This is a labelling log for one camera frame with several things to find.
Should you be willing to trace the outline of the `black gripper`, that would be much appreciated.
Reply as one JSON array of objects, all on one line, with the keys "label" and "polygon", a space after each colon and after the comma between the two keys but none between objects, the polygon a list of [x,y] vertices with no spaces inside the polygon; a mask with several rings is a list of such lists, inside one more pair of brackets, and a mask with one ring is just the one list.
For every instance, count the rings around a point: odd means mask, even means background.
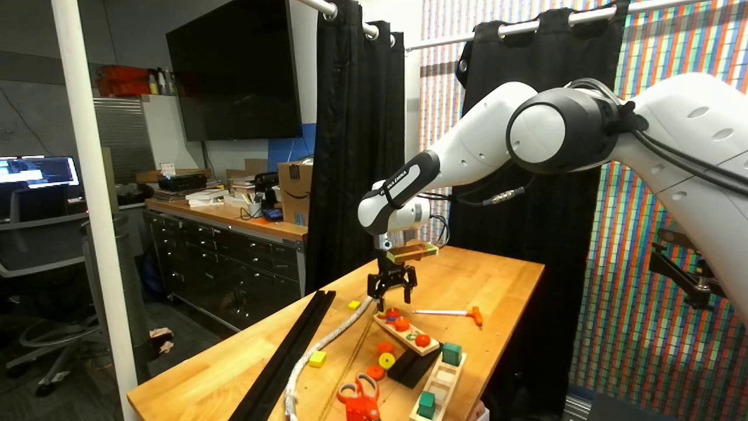
[{"label": "black gripper", "polygon": [[413,289],[417,284],[416,269],[406,264],[416,246],[396,246],[387,234],[373,235],[375,246],[375,272],[367,276],[367,294],[372,297],[372,308],[382,311],[382,294],[390,287],[404,289],[404,301],[411,304]]}]

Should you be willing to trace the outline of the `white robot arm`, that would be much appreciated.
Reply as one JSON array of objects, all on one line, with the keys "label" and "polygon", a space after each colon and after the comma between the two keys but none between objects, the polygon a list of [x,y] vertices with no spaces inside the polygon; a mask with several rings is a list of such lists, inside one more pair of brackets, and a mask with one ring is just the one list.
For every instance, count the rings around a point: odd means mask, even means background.
[{"label": "white robot arm", "polygon": [[373,238],[413,227],[424,188],[457,187],[517,164],[556,176],[622,160],[664,204],[748,317],[748,95],[687,73],[618,100],[594,76],[538,91],[504,82],[437,143],[358,204]]}]

